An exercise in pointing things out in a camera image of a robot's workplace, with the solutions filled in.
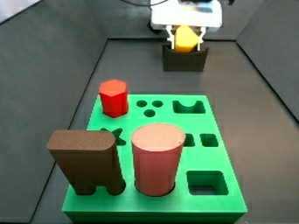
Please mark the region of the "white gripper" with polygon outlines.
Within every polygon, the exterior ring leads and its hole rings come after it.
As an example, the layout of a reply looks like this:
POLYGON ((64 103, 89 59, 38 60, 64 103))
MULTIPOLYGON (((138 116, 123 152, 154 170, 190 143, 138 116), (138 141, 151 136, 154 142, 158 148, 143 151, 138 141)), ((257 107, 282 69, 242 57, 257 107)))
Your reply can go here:
POLYGON ((173 50, 175 49, 173 25, 189 25, 201 27, 198 35, 198 51, 201 51, 206 27, 219 29, 222 26, 219 0, 167 0, 163 3, 151 0, 151 5, 151 26, 158 30, 167 30, 173 50))

